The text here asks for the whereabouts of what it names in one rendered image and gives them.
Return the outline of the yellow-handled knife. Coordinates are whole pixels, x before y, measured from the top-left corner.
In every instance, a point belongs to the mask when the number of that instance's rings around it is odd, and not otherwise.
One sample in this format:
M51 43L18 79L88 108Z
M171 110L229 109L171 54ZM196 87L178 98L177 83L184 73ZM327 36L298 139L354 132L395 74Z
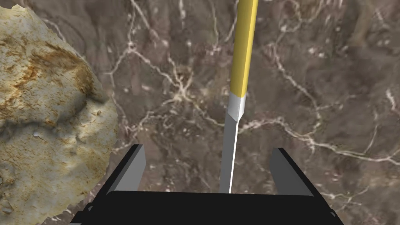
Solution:
M239 121L244 113L259 0L239 0L225 115L219 193L231 193Z

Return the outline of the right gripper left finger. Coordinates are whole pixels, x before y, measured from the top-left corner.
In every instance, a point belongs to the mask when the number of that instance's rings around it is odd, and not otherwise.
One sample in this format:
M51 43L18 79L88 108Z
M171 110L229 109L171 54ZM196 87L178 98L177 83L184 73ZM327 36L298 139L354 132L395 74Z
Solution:
M144 146L142 144L131 146L110 177L105 181L99 191L99 195L106 195L111 191L137 191L145 166Z

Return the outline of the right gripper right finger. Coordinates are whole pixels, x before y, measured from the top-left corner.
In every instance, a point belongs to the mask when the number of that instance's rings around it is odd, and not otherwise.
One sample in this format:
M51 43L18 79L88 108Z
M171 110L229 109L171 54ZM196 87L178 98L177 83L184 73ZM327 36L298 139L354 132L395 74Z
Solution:
M321 197L311 181L283 148L272 150L270 172L279 195Z

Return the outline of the pale flat bread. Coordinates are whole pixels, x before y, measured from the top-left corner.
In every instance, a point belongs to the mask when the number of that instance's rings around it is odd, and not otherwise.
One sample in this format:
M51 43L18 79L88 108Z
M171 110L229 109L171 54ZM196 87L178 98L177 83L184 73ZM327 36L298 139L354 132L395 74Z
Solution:
M29 8L0 7L0 225L36 225L83 200L117 129L87 62Z

